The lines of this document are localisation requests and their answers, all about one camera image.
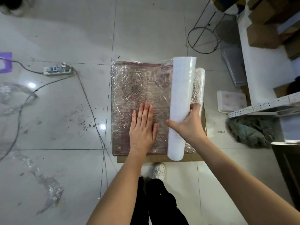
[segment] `plastic wrap roll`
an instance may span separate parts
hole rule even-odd
[[[189,113],[195,78],[195,57],[175,57],[171,87],[170,120],[181,122]],[[183,158],[185,140],[173,129],[169,129],[168,157],[174,161]]]

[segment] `power strip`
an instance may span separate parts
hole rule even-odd
[[[73,69],[63,62],[61,66],[44,67],[43,73],[46,76],[71,75]]]

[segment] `finger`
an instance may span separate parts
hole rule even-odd
[[[176,132],[179,132],[179,124],[177,122],[167,120],[167,126],[169,126],[171,129],[174,129]]]
[[[130,129],[134,129],[135,125],[137,124],[135,113],[136,113],[136,111],[133,110]]]
[[[139,108],[139,114],[137,115],[137,124],[136,124],[137,127],[141,126],[143,107],[144,107],[144,104],[141,103],[140,108]]]
[[[152,129],[152,121],[153,121],[153,106],[150,106],[149,112],[148,112],[147,124],[146,124],[146,127],[148,129]]]
[[[155,123],[154,126],[153,126],[153,131],[152,131],[153,142],[156,139],[157,133],[158,133],[158,123]]]
[[[199,103],[191,104],[191,105],[190,105],[190,108],[192,109],[192,111],[191,111],[192,114],[197,114],[197,115],[199,115],[199,113],[200,113],[200,108],[201,108],[201,105],[200,105]]]
[[[141,127],[146,127],[147,118],[148,118],[148,109],[149,109],[149,103],[145,102],[144,111],[143,111],[143,115],[142,115]]]

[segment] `left hand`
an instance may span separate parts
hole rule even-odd
[[[155,123],[152,130],[153,106],[149,103],[140,104],[139,114],[136,120],[136,111],[132,112],[132,121],[129,130],[130,152],[146,156],[149,149],[155,142],[158,133],[158,123]]]

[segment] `purple paper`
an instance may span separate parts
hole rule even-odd
[[[1,58],[13,60],[13,54],[11,52],[0,53],[0,73],[10,73],[12,69],[12,62]]]

